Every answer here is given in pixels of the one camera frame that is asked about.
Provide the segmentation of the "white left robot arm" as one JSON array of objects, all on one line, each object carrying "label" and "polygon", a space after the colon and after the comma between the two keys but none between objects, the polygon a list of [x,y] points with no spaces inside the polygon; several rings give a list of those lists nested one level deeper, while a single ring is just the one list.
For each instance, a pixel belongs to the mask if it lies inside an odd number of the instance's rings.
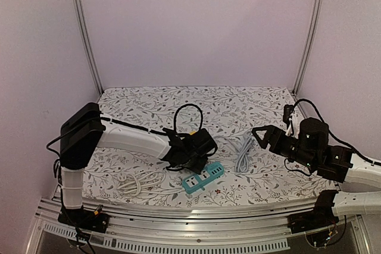
[{"label": "white left robot arm", "polygon": [[61,126],[60,168],[65,216],[76,227],[89,218],[82,209],[83,174],[96,148],[142,153],[171,169],[185,168],[200,174],[218,149],[209,132],[200,127],[194,134],[137,126],[103,114],[99,105],[86,104]]}]

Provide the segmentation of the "teal white power strip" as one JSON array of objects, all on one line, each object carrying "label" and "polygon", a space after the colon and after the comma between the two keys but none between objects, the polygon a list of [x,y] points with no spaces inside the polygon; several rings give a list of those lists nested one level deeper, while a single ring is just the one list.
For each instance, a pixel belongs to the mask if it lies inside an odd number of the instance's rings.
[{"label": "teal white power strip", "polygon": [[186,177],[182,181],[182,187],[188,195],[199,190],[205,190],[205,186],[220,178],[224,174],[224,167],[219,162],[208,164],[200,174]]}]

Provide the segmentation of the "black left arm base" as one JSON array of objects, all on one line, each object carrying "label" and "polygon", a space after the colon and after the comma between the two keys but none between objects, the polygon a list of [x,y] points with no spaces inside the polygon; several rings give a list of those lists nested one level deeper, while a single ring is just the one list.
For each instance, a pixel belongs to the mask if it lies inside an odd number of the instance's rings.
[{"label": "black left arm base", "polygon": [[102,205],[90,211],[81,207],[80,209],[66,209],[61,207],[58,222],[81,230],[89,230],[98,233],[106,233],[110,216],[103,212]]}]

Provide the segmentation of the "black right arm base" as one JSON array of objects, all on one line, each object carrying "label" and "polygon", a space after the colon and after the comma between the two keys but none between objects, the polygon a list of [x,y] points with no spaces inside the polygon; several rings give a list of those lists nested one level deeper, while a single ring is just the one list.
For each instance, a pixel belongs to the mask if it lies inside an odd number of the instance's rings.
[{"label": "black right arm base", "polygon": [[339,217],[335,216],[332,210],[333,200],[338,193],[337,190],[324,190],[317,197],[312,210],[289,215],[287,227],[291,233],[305,233],[323,227],[332,227],[332,229],[305,236],[308,244],[314,248],[328,246],[332,237],[338,233]]}]

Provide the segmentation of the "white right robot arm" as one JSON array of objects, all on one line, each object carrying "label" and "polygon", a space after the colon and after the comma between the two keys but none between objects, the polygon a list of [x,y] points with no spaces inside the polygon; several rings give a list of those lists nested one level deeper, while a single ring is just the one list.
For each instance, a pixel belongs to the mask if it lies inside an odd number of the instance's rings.
[{"label": "white right robot arm", "polygon": [[297,136],[292,129],[267,125],[254,127],[252,135],[261,148],[305,167],[306,175],[342,186],[319,194],[308,215],[310,226],[320,228],[330,217],[380,214],[380,161],[359,154],[347,143],[330,145],[328,124],[316,118],[302,120]]}]

